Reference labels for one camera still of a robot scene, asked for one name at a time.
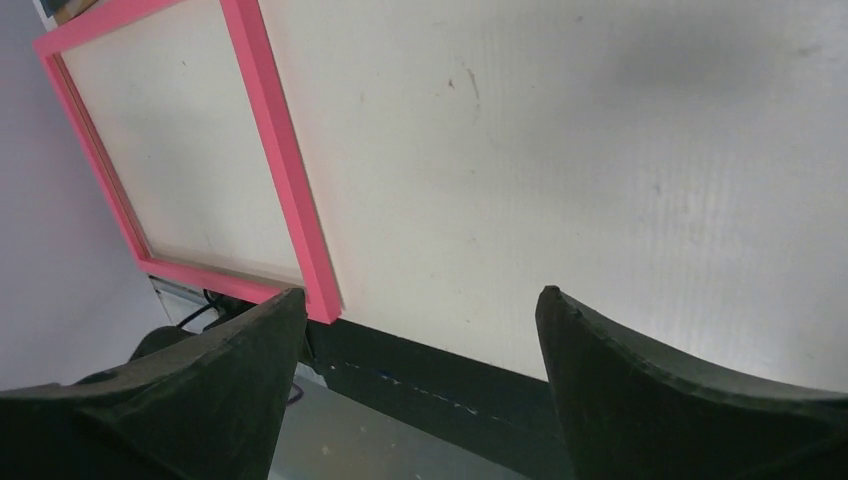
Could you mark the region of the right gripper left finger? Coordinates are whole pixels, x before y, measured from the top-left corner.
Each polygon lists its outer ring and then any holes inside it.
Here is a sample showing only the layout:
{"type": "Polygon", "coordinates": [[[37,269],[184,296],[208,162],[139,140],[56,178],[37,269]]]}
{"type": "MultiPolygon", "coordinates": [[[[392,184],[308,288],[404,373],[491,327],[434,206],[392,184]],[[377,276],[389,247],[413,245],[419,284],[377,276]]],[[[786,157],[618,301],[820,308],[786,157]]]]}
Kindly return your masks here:
{"type": "Polygon", "coordinates": [[[1,395],[5,479],[265,479],[307,327],[290,289],[71,384],[1,395]]]}

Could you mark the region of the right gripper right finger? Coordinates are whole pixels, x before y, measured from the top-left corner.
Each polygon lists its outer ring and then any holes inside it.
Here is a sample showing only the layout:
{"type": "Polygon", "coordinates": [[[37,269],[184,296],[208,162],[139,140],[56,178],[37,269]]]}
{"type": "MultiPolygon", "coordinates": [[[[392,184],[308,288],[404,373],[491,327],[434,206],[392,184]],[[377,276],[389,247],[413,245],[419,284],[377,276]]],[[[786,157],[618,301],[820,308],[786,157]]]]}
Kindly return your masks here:
{"type": "Polygon", "coordinates": [[[847,397],[697,358],[546,286],[539,344],[579,479],[843,479],[847,397]]]}

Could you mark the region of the pink photo frame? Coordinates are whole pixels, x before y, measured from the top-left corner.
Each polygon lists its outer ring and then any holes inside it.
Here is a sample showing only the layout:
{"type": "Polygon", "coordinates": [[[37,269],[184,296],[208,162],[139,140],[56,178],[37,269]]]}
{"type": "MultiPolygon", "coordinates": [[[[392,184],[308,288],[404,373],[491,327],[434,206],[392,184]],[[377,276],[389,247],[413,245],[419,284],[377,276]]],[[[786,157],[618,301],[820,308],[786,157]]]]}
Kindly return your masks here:
{"type": "Polygon", "coordinates": [[[33,46],[142,271],[341,315],[257,2],[108,1],[33,46]]]}

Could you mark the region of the sunset landscape photo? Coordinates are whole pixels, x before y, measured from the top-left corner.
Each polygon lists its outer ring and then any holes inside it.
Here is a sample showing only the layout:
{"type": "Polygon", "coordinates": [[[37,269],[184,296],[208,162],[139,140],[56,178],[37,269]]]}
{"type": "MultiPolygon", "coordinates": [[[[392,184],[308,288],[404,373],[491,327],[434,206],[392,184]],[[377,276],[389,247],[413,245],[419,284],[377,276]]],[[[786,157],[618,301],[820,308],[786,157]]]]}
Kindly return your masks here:
{"type": "Polygon", "coordinates": [[[33,3],[44,27],[51,31],[93,8],[98,0],[34,0],[33,3]]]}

